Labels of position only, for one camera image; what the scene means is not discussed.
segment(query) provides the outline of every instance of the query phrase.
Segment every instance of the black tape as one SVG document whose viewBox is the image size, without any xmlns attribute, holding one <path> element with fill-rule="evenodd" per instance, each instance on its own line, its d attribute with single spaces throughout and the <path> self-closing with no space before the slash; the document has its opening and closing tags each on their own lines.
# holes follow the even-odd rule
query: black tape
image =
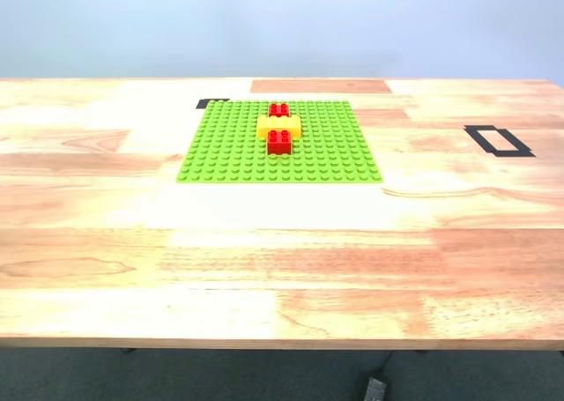
<svg viewBox="0 0 564 401">
<path fill-rule="evenodd" d="M 490 152 L 495 157 L 537 157 L 527 145 L 508 130 L 498 130 L 493 125 L 465 125 L 464 130 L 485 152 Z M 507 139 L 515 147 L 515 150 L 496 150 L 495 147 L 479 133 L 481 130 L 497 130 L 502 137 Z"/>
<path fill-rule="evenodd" d="M 201 99 L 198 103 L 196 108 L 207 108 L 208 107 L 208 103 L 210 101 L 229 101 L 229 99 Z"/>
</svg>

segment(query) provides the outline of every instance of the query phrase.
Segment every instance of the yellow lego brick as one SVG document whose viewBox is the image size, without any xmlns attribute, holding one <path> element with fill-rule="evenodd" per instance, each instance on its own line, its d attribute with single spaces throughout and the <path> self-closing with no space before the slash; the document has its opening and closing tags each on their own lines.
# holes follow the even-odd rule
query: yellow lego brick
<svg viewBox="0 0 564 401">
<path fill-rule="evenodd" d="M 266 138 L 270 130 L 278 132 L 287 130 L 292 134 L 292 138 L 301 138 L 301 119 L 297 115 L 291 116 L 258 116 L 256 121 L 256 136 Z"/>
</svg>

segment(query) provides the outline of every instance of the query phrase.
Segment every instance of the cable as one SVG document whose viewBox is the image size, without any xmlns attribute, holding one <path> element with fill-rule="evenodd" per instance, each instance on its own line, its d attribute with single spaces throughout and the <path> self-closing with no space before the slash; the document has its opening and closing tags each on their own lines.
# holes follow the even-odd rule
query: cable
<svg viewBox="0 0 564 401">
<path fill-rule="evenodd" d="M 385 369 L 386 366 L 388 365 L 388 361 L 390 361 L 391 354 L 393 354 L 393 353 L 395 353 L 395 352 L 396 352 L 396 351 L 391 350 L 391 351 L 388 353 L 388 356 L 386 357 L 386 359 L 384 360 L 382 366 L 380 367 L 380 370 L 381 370 L 382 372 L 384 371 L 384 369 Z"/>
</svg>

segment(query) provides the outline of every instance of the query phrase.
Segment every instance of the light blue wall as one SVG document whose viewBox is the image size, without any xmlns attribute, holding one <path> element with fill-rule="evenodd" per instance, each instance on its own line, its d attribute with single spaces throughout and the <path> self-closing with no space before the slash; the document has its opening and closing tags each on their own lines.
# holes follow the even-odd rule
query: light blue wall
<svg viewBox="0 0 564 401">
<path fill-rule="evenodd" d="M 564 0 L 0 0 L 0 26 L 0 76 L 564 85 Z"/>
</svg>

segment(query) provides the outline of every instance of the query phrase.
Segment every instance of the wood grain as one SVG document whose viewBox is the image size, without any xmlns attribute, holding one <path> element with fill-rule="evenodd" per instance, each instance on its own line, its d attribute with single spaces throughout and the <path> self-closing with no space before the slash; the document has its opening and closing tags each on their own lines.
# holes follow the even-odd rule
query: wood grain
<svg viewBox="0 0 564 401">
<path fill-rule="evenodd" d="M 0 345 L 564 350 L 564 90 L 550 82 L 0 90 Z M 175 184 L 197 100 L 216 97 L 349 100 L 384 184 Z M 473 124 L 536 157 L 484 152 Z M 291 208 L 265 214 L 279 200 Z"/>
</svg>

